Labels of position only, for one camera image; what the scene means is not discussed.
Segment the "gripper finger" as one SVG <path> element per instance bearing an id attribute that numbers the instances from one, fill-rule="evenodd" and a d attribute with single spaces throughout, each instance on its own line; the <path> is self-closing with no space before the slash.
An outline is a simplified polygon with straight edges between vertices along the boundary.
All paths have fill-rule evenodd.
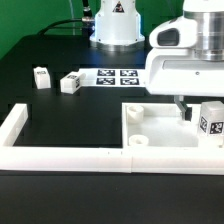
<path id="1" fill-rule="evenodd" d="M 184 97 L 175 96 L 174 102 L 180 109 L 182 119 L 185 121 L 190 121 L 192 118 L 192 108 L 187 106 L 186 102 L 184 101 Z"/>

